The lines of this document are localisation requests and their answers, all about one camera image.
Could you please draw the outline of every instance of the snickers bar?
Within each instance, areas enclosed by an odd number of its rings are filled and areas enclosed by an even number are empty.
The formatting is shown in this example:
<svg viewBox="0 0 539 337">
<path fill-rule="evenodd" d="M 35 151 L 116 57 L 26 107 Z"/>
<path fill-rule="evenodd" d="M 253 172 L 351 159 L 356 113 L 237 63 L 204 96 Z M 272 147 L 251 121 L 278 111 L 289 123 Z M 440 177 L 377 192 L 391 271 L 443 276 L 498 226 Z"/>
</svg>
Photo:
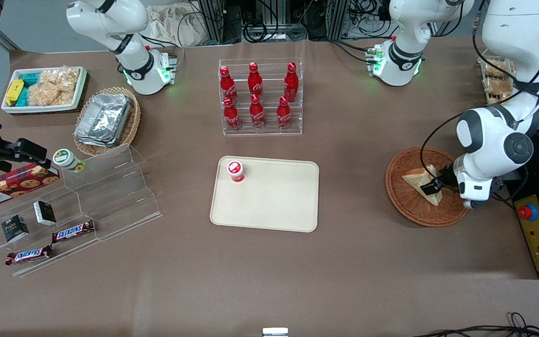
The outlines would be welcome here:
<svg viewBox="0 0 539 337">
<path fill-rule="evenodd" d="M 95 227 L 93 225 L 92 220 L 88 220 L 87 222 L 84 222 L 84 224 L 80 224 L 78 226 L 74 226 L 71 228 L 68 228 L 66 230 L 62 230 L 62 232 L 53 233 L 51 243 L 56 243 L 65 239 L 69 239 L 71 237 L 75 237 L 76 235 L 87 233 L 94 231 Z"/>
<path fill-rule="evenodd" d="M 9 253 L 6 257 L 6 264 L 8 266 L 25 261 L 43 260 L 53 257 L 53 249 L 51 245 L 47 247 L 33 249 L 32 251 L 25 251 L 19 253 Z"/>
</svg>

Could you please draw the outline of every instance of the wicker basket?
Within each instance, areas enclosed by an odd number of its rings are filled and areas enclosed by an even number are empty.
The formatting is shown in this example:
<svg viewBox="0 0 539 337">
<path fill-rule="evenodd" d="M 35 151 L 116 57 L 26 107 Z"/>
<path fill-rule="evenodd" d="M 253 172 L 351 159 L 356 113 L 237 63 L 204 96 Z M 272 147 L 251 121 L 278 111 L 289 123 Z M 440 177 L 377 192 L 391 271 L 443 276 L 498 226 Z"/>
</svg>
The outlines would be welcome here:
<svg viewBox="0 0 539 337">
<path fill-rule="evenodd" d="M 80 123 L 80 120 L 82 119 L 84 111 L 86 110 L 88 104 L 98 94 L 123 94 L 124 96 L 130 98 L 130 100 L 132 101 L 132 105 L 130 106 L 130 111 L 128 111 L 129 115 L 126 119 L 126 123 L 124 124 L 124 129 L 122 130 L 122 135 L 120 136 L 120 143 L 118 143 L 118 145 L 132 143 L 134 136 L 136 136 L 137 134 L 138 124 L 141 121 L 141 108 L 139 107 L 137 98 L 134 96 L 134 94 L 130 92 L 130 90 L 124 88 L 113 87 L 109 89 L 103 89 L 97 94 L 91 96 L 91 98 L 88 99 L 87 103 L 83 105 L 76 125 L 78 126 L 78 124 Z M 112 149 L 112 147 L 95 147 L 94 145 L 86 145 L 80 143 L 76 138 L 74 139 L 74 142 L 76 143 L 77 148 L 79 148 L 82 153 L 91 156 L 102 154 L 103 152 Z"/>
<path fill-rule="evenodd" d="M 410 147 L 394 157 L 386 169 L 386 191 L 388 197 L 402 215 L 409 220 L 428 227 L 445 227 L 455 224 L 466 213 L 463 199 L 458 193 L 442 189 L 442 201 L 438 206 L 432 205 L 422 197 L 402 175 L 407 171 L 421 167 L 419 151 L 421 147 Z M 455 158 L 434 147 L 425 147 L 423 161 L 441 170 L 453 162 Z"/>
</svg>

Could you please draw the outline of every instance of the bread slice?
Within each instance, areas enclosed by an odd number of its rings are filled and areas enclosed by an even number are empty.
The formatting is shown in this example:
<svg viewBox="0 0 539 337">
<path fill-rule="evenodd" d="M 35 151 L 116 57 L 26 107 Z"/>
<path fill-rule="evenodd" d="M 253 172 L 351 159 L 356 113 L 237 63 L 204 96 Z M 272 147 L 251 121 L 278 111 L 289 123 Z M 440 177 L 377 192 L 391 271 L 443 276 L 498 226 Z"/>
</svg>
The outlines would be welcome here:
<svg viewBox="0 0 539 337">
<path fill-rule="evenodd" d="M 436 175 L 436 168 L 433 165 L 427 165 L 428 170 L 433 175 Z M 421 194 L 426 200 L 428 200 L 432 205 L 439 205 L 440 201 L 442 200 L 442 191 L 439 191 L 436 194 L 432 194 L 430 196 L 426 196 L 425 193 L 422 191 L 421 186 L 429 183 L 432 181 L 432 176 L 423 168 L 417 168 L 415 170 L 407 171 L 404 175 L 402 175 L 402 178 L 405 179 L 405 181 L 413 186 L 419 194 Z"/>
</svg>

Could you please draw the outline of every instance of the yellow snack package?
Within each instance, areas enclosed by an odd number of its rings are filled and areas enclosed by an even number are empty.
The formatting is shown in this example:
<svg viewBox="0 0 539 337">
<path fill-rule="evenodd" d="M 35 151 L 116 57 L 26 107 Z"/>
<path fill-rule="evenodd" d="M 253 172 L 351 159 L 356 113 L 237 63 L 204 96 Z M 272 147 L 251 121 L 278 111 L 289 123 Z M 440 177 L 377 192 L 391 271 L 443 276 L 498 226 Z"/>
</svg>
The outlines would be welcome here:
<svg viewBox="0 0 539 337">
<path fill-rule="evenodd" d="M 6 103 L 8 106 L 13 106 L 20 97 L 22 89 L 24 88 L 24 81 L 21 79 L 13 80 L 6 93 Z"/>
</svg>

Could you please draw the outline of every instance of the table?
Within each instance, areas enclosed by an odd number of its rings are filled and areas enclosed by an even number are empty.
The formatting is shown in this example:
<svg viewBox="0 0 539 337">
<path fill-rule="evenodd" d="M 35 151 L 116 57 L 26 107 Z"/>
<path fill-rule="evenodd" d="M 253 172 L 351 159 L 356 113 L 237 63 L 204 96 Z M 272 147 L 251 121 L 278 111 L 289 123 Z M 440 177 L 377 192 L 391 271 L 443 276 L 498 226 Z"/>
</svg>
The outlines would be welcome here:
<svg viewBox="0 0 539 337">
<path fill-rule="evenodd" d="M 392 88 L 329 43 L 188 49 L 176 84 L 138 96 L 133 145 L 163 217 L 13 278 L 0 256 L 0 337 L 405 337 L 522 312 L 539 326 L 539 281 L 511 209 L 491 201 L 448 228 L 423 228 L 387 198 L 388 162 L 421 145 L 452 115 L 483 104 L 469 38 L 438 38 L 413 81 Z M 373 45 L 376 41 L 362 41 Z M 304 134 L 222 136 L 219 58 L 305 54 Z M 87 96 L 126 86 L 109 52 L 13 52 L 11 68 L 80 65 Z M 76 114 L 11 117 L 2 135 L 55 151 L 74 148 Z M 458 156 L 454 124 L 430 143 Z M 209 220 L 222 156 L 309 160 L 320 167 L 312 233 L 215 226 Z"/>
</svg>

